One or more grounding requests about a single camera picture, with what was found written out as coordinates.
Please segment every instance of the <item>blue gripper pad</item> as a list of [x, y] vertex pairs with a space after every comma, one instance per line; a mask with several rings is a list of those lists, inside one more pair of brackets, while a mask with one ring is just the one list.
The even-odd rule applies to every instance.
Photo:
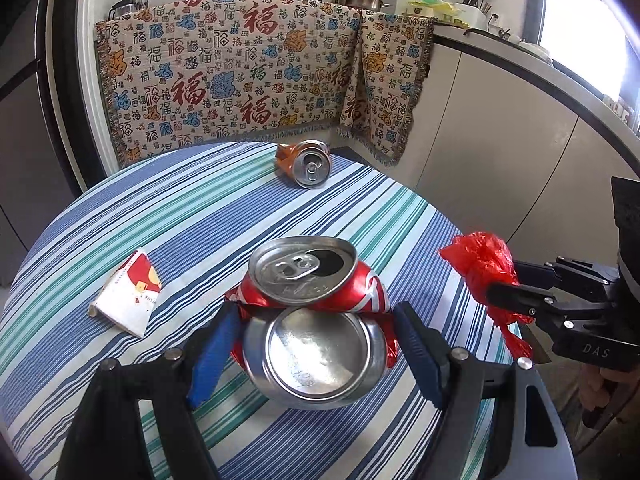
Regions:
[[398, 303], [393, 315], [396, 338], [422, 396], [443, 409], [449, 381], [449, 345], [440, 332], [425, 327], [408, 302]]
[[187, 404], [191, 410], [195, 410], [213, 394], [222, 368], [240, 335], [241, 325], [237, 308], [225, 309], [218, 315], [224, 316], [224, 319], [220, 322], [216, 322], [215, 318], [212, 320], [217, 327], [209, 335], [191, 372], [191, 388], [187, 394]]

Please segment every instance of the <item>can lid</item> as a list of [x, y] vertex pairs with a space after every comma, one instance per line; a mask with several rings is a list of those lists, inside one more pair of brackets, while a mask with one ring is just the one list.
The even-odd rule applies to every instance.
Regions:
[[353, 314], [289, 308], [276, 318], [266, 341], [274, 379], [290, 394], [316, 402], [356, 388], [370, 355], [368, 332]]
[[300, 186], [315, 187], [329, 177], [330, 170], [329, 158], [326, 153], [311, 146], [300, 151], [293, 161], [291, 173]]
[[340, 238], [277, 238], [254, 250], [249, 276], [272, 300], [303, 306], [333, 294], [351, 277], [357, 263], [355, 247]]

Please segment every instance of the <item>round table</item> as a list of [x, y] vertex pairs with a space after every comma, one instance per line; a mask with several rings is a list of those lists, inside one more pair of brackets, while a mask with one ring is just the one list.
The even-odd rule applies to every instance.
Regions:
[[[34, 480], [54, 478], [98, 363], [108, 356], [146, 362], [181, 345], [215, 315], [251, 252], [270, 238], [349, 240], [392, 303], [409, 301], [452, 345], [510, 361], [484, 308], [438, 256], [458, 233], [441, 213], [373, 168], [335, 155], [327, 183], [301, 189], [274, 170], [274, 152], [274, 144], [241, 142], [156, 156], [89, 190], [40, 236], [0, 322], [0, 403], [18, 459]], [[107, 277], [138, 247], [163, 284], [143, 339], [87, 316]], [[478, 474], [491, 406], [482, 406], [465, 479]], [[164, 480], [170, 473], [151, 404], [140, 407], [154, 473]], [[195, 416], [225, 480], [400, 480], [417, 465], [438, 412], [400, 356], [369, 395], [326, 412], [268, 400], [229, 360]]]

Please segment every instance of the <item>aluminum can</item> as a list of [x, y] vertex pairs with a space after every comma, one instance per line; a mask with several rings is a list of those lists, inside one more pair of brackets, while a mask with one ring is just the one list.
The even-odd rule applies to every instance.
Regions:
[[297, 144], [279, 144], [276, 165], [300, 187], [311, 189], [329, 178], [329, 147], [320, 140], [303, 140]]
[[377, 274], [347, 240], [294, 236], [263, 243], [249, 258], [238, 300], [267, 307], [308, 306], [333, 312], [388, 312]]
[[244, 369], [267, 397], [301, 410], [356, 401], [386, 371], [385, 336], [372, 319], [306, 307], [262, 308], [242, 340]]

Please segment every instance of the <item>window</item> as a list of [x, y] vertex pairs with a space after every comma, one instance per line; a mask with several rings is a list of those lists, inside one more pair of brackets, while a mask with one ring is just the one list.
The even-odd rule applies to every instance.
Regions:
[[620, 96], [629, 63], [626, 37], [602, 0], [546, 0], [540, 45], [600, 92]]

